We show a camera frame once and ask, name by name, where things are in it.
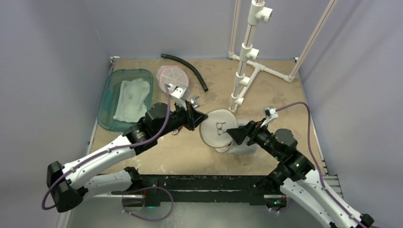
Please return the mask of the teal plastic bin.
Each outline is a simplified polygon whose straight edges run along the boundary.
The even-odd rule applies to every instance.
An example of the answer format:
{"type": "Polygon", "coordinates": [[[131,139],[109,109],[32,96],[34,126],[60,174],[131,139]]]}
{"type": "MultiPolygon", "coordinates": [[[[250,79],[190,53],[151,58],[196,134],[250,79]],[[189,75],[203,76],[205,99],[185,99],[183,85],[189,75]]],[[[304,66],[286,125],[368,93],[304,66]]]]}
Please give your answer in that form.
{"type": "Polygon", "coordinates": [[[98,124],[105,130],[123,132],[151,107],[153,74],[146,69],[120,69],[106,80],[98,111],[98,124]]]}

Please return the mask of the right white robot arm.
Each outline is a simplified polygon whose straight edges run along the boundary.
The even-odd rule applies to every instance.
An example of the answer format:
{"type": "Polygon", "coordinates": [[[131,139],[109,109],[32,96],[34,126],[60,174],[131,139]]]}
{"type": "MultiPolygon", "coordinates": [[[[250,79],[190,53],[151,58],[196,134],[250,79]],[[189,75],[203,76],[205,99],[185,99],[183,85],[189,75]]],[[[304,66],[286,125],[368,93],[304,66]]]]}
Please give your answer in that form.
{"type": "Polygon", "coordinates": [[[374,219],[348,205],[323,179],[320,170],[300,151],[288,129],[269,132],[250,121],[228,129],[227,134],[240,145],[258,145],[278,160],[277,167],[264,179],[272,193],[280,191],[308,211],[325,228],[369,228],[374,219]]]}

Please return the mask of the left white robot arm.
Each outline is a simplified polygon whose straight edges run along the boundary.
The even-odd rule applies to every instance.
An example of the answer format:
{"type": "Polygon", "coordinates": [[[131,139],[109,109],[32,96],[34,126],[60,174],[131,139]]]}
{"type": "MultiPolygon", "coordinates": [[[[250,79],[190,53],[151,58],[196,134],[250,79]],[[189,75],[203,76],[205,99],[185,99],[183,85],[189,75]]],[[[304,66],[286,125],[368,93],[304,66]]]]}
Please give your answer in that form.
{"type": "Polygon", "coordinates": [[[195,130],[208,115],[184,106],[155,103],[143,117],[107,146],[66,164],[54,161],[47,167],[48,190],[42,200],[43,210],[55,208],[66,212],[78,206],[90,192],[91,179],[107,168],[135,157],[157,145],[157,140],[175,129],[195,130]]]}

